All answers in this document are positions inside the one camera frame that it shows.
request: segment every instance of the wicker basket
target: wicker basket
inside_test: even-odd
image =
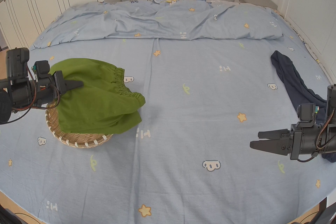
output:
[[[62,132],[58,125],[58,111],[56,108],[46,110],[45,119],[48,128],[53,133],[54,137],[68,146],[77,148],[95,147],[105,143],[112,137],[112,134],[75,134]]]

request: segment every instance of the white headboard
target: white headboard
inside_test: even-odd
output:
[[[279,0],[278,11],[336,83],[336,0]]]

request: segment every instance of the mattress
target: mattress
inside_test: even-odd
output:
[[[326,98],[322,69],[269,9],[137,0],[65,12],[34,43],[29,67],[92,58],[124,68],[133,77],[125,85],[146,98],[142,122],[77,149],[54,138],[44,112],[32,110],[0,126],[0,191],[52,224],[295,219],[332,192],[336,171],[321,156],[299,163],[249,147],[259,131],[297,122],[271,64],[275,50]]]

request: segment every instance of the bed sheet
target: bed sheet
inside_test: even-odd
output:
[[[29,66],[89,57],[124,68],[134,77],[126,86],[146,98],[142,122],[89,149],[55,139],[43,111],[0,126],[0,191],[52,224],[282,224],[303,214],[335,188],[333,164],[249,147],[258,131],[297,121],[275,50],[315,93],[326,98],[329,85],[277,18],[283,37],[274,40],[111,38],[32,50]]]

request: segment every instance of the navy clothing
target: navy clothing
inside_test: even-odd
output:
[[[271,61],[276,68],[277,75],[285,85],[295,110],[300,104],[315,103],[320,107],[316,115],[316,123],[323,123],[326,116],[327,101],[306,87],[293,62],[286,55],[276,50],[271,56]],[[336,162],[336,153],[325,153],[322,154],[322,157],[332,163]]]

